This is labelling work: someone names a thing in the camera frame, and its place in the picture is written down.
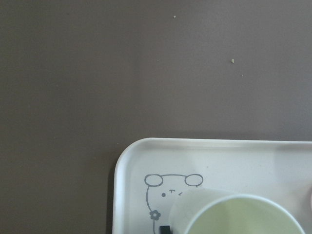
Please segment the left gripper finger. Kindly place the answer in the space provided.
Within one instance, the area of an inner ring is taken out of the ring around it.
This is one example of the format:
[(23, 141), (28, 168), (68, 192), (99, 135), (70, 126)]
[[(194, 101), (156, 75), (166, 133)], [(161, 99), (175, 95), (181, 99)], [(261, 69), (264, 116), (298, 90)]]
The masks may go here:
[(159, 233), (160, 234), (171, 234), (171, 227), (169, 225), (166, 226), (160, 226), (159, 227)]

